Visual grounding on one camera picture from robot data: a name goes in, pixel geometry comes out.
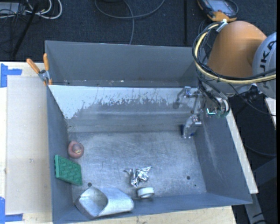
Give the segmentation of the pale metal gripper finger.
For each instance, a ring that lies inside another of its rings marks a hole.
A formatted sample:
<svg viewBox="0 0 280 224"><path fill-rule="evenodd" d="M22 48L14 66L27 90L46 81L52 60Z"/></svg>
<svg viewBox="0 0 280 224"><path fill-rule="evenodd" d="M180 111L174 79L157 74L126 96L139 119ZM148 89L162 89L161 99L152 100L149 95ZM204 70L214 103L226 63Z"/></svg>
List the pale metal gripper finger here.
<svg viewBox="0 0 280 224"><path fill-rule="evenodd" d="M190 139L202 127L202 121L199 115L190 116L182 126L182 138Z"/></svg>
<svg viewBox="0 0 280 224"><path fill-rule="evenodd" d="M177 94L177 98L173 103L173 108L178 109L180 105L185 105L189 102L189 99L192 97L191 87L185 86L182 90Z"/></svg>

